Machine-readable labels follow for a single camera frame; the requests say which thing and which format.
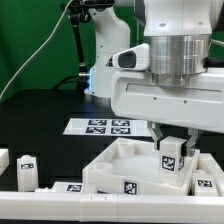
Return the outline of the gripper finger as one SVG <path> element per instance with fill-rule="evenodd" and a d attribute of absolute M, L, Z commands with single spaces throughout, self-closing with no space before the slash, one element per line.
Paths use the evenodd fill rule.
<path fill-rule="evenodd" d="M 199 137 L 199 130 L 189 128 L 188 135 L 190 136 L 190 138 L 185 145 L 185 152 L 188 157 L 192 157 L 195 153 L 195 144 Z"/>
<path fill-rule="evenodd" d="M 156 122 L 148 121 L 147 128 L 154 141 L 154 149 L 157 150 L 159 148 L 159 140 L 163 137 L 162 131 L 160 129 L 160 124 Z"/>

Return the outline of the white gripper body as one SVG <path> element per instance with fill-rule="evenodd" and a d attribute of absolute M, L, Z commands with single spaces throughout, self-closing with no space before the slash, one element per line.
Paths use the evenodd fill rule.
<path fill-rule="evenodd" d="M 144 43 L 112 56 L 115 115 L 149 122 L 224 133 L 224 68 L 192 75 L 189 85 L 159 86 L 146 71 L 151 49 Z"/>

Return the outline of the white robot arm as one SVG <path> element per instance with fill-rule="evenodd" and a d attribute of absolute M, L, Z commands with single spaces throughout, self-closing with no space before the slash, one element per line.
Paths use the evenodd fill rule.
<path fill-rule="evenodd" d="M 224 133 L 224 57 L 211 58 L 212 32 L 224 0 L 84 0 L 95 22 L 91 96 L 115 115 L 148 122 L 154 144 L 161 124 Z"/>

